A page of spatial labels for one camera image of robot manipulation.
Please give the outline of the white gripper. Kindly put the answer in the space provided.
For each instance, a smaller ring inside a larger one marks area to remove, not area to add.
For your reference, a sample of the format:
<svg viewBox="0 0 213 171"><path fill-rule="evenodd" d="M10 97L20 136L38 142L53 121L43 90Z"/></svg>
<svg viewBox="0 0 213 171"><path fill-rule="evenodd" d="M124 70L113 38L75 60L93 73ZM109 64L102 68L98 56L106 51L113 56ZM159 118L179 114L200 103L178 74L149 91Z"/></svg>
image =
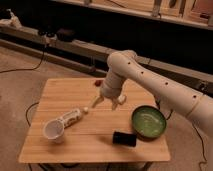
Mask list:
<svg viewBox="0 0 213 171"><path fill-rule="evenodd" d="M107 75L100 88L100 94L102 96L100 95L94 98L91 103L91 108L95 108L99 103L103 102L104 97L106 97L108 99L112 99L112 110L116 110L119 103L118 99L115 98L121 94L125 81L125 78L121 78L117 75Z"/></svg>

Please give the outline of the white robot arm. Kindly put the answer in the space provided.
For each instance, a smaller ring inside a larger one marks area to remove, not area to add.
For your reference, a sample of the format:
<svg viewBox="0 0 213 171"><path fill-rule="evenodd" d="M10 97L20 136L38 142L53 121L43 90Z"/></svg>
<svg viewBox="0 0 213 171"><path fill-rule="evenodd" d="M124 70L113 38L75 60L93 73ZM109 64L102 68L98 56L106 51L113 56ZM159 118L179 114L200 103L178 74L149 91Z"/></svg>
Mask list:
<svg viewBox="0 0 213 171"><path fill-rule="evenodd" d="M109 70L92 106L107 98L115 109L123 84L130 79L213 138L213 98L142 67L136 56L132 50L115 51L108 56Z"/></svg>

